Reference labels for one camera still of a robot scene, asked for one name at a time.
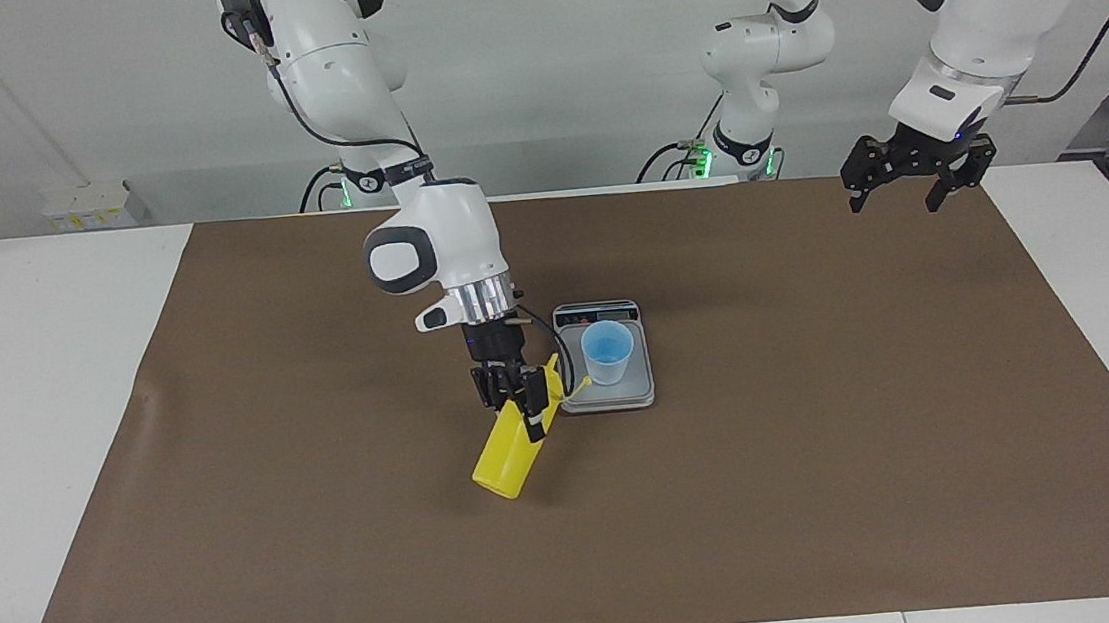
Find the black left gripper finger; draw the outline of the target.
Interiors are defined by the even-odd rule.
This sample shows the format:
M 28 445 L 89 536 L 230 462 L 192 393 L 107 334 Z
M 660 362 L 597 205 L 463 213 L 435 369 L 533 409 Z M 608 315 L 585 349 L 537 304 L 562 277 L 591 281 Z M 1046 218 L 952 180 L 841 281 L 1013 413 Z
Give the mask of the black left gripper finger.
M 889 153 L 887 142 L 869 134 L 861 135 L 849 150 L 840 173 L 841 182 L 848 191 L 849 211 L 854 215 L 858 215 L 874 188 L 889 185 L 893 180 L 901 177 L 901 168 L 892 163 Z
M 925 200 L 926 210 L 936 213 L 943 207 L 948 195 L 962 188 L 979 187 L 983 175 L 995 162 L 996 149 L 968 149 L 963 157 L 953 162 L 938 160 L 933 164 L 937 183 L 933 184 Z

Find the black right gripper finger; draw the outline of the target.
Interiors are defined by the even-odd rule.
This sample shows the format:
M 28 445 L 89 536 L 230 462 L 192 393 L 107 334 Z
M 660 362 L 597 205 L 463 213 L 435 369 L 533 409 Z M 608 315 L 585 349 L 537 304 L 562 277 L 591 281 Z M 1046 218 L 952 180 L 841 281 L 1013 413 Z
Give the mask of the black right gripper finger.
M 471 368 L 474 386 L 487 409 L 500 413 L 513 396 L 513 376 L 505 362 L 480 362 Z
M 523 367 L 520 371 L 520 387 L 517 388 L 519 413 L 523 417 L 527 439 L 530 443 L 545 440 L 546 412 L 550 406 L 549 381 L 543 367 Z

